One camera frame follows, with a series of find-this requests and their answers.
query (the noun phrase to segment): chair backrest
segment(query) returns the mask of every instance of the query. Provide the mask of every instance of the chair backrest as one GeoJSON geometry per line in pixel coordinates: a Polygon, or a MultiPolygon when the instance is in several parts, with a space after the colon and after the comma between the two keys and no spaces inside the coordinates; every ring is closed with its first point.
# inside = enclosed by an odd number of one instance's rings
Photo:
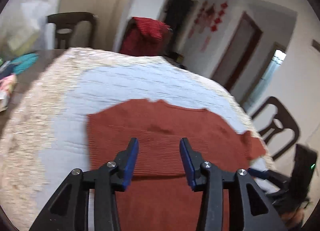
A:
{"type": "Polygon", "coordinates": [[[97,21],[92,13],[75,12],[75,13],[60,13],[52,14],[48,17],[48,23],[56,25],[55,38],[57,39],[57,47],[61,48],[62,40],[65,41],[65,49],[69,48],[71,36],[74,32],[74,27],[81,21],[89,21],[91,23],[91,31],[89,35],[88,47],[92,48],[93,38],[96,30],[97,21]]]}
{"type": "Polygon", "coordinates": [[[269,97],[267,100],[263,103],[263,105],[252,115],[252,120],[268,105],[275,105],[277,108],[277,112],[273,115],[273,119],[271,123],[264,129],[259,131],[259,134],[261,136],[264,136],[266,133],[268,133],[271,129],[273,129],[272,132],[267,134],[264,137],[264,142],[266,145],[268,145],[268,142],[271,140],[271,138],[284,131],[284,129],[291,129],[294,132],[293,139],[290,140],[279,152],[277,152],[274,156],[272,156],[273,160],[278,159],[282,154],[284,154],[287,150],[289,150],[298,140],[300,136],[300,129],[296,123],[296,121],[293,119],[292,115],[289,113],[289,111],[284,107],[284,105],[275,97],[269,97]],[[281,122],[282,128],[279,128],[274,120],[277,119],[281,122]]]}
{"type": "MultiPolygon", "coordinates": [[[[123,45],[123,43],[124,43],[124,40],[125,40],[125,39],[127,38],[127,36],[129,35],[130,31],[131,31],[132,29],[136,28],[136,27],[137,27],[136,21],[135,21],[133,18],[131,18],[131,19],[128,21],[127,27],[126,27],[126,29],[125,29],[125,32],[124,32],[124,35],[123,35],[123,38],[122,38],[122,43],[121,43],[121,46],[120,46],[119,51],[121,50],[122,45],[123,45]]],[[[173,34],[173,31],[172,31],[172,29],[169,28],[169,29],[168,29],[168,32],[164,35],[163,45],[162,45],[162,48],[160,49],[160,51],[159,51],[159,53],[158,53],[159,56],[162,56],[162,55],[165,53],[165,51],[166,51],[166,49],[167,49],[167,46],[168,46],[168,44],[169,44],[169,42],[170,42],[170,39],[171,39],[171,37],[172,37],[172,34],[173,34]]]]}

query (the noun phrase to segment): dark wooden chair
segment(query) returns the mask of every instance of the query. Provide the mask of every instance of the dark wooden chair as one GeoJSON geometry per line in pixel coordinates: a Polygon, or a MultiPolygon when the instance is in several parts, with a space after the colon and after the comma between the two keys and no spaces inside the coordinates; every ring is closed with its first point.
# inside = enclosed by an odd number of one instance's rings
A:
{"type": "Polygon", "coordinates": [[[62,40],[65,41],[64,49],[69,48],[71,36],[73,35],[75,26],[81,21],[89,21],[91,23],[91,32],[89,35],[88,47],[92,48],[93,38],[96,31],[97,21],[92,13],[75,12],[75,13],[60,13],[52,14],[48,17],[48,23],[56,25],[55,38],[57,44],[55,48],[61,49],[62,40]]]}
{"type": "Polygon", "coordinates": [[[252,120],[267,106],[267,105],[275,105],[277,108],[277,112],[273,115],[273,119],[266,128],[259,131],[259,134],[263,137],[269,130],[273,129],[267,136],[264,137],[264,142],[268,145],[268,142],[271,138],[284,131],[284,129],[291,129],[294,132],[293,139],[290,140],[279,152],[277,152],[272,159],[275,161],[278,159],[282,154],[284,154],[287,150],[289,150],[298,140],[300,136],[300,129],[293,119],[292,115],[289,111],[284,107],[284,105],[275,97],[269,97],[263,105],[252,115],[252,120]],[[282,128],[279,128],[274,120],[277,119],[281,122],[282,128]]]}

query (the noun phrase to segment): red cloth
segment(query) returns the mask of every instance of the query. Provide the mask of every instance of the red cloth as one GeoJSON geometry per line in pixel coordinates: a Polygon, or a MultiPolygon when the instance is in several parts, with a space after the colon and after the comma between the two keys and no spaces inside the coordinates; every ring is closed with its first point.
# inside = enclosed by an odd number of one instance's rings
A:
{"type": "Polygon", "coordinates": [[[169,26],[157,20],[133,17],[136,27],[124,39],[120,53],[130,56],[157,56],[169,26]]]}
{"type": "MultiPolygon", "coordinates": [[[[187,137],[194,150],[222,170],[247,169],[265,154],[249,131],[237,134],[206,109],[187,109],[160,100],[133,99],[88,115],[90,163],[97,169],[138,138],[139,155],[131,185],[117,193],[123,231],[196,230],[201,192],[187,185],[179,141],[187,137]]],[[[228,192],[224,191],[223,230],[228,230],[228,192]]]]}

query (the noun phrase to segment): teal cloth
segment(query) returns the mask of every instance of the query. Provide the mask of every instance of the teal cloth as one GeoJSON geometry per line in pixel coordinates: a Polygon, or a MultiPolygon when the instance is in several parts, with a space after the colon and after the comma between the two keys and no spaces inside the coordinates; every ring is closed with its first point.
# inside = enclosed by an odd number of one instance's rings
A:
{"type": "Polygon", "coordinates": [[[13,73],[15,73],[16,75],[21,74],[26,69],[30,68],[34,64],[34,62],[36,62],[37,59],[38,54],[35,53],[22,55],[13,59],[11,63],[17,64],[13,69],[13,73]]]}

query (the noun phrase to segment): doorway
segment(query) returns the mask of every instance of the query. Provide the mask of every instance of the doorway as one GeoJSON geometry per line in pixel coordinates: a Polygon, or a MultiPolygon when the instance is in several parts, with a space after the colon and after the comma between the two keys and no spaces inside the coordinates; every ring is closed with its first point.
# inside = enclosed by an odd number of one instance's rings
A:
{"type": "Polygon", "coordinates": [[[244,12],[227,51],[211,79],[230,92],[250,60],[261,36],[262,30],[244,12]]]}
{"type": "Polygon", "coordinates": [[[194,3],[194,0],[168,0],[164,10],[166,13],[164,23],[172,29],[172,37],[165,51],[167,55],[170,55],[170,53],[174,51],[179,33],[182,31],[183,25],[194,3]]]}

